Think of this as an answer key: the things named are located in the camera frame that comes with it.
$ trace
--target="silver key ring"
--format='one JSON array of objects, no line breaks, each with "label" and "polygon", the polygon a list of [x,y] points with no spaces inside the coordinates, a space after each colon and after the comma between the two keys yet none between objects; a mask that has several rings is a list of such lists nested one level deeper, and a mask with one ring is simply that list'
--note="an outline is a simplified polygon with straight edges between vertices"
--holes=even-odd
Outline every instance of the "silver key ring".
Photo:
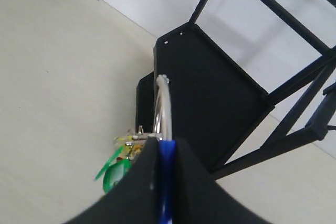
[{"label": "silver key ring", "polygon": [[162,139],[171,141],[173,139],[172,132],[172,112],[169,93],[169,79],[166,75],[159,75],[156,79],[158,95],[154,113],[153,133],[162,133]]}]

